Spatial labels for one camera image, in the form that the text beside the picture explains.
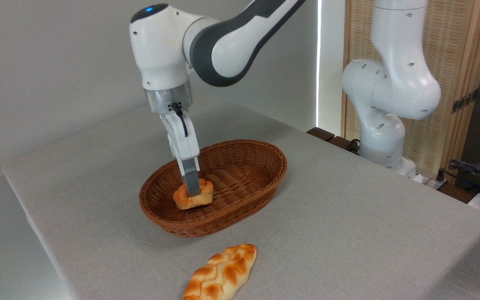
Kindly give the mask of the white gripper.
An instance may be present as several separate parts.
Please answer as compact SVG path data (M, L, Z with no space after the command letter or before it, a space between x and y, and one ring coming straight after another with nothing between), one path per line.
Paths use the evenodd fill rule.
M200 147L188 112L182 111L181 117L175 113L159 114L159 116L166 128L172 154L177 158L188 196L200 195L198 178Z

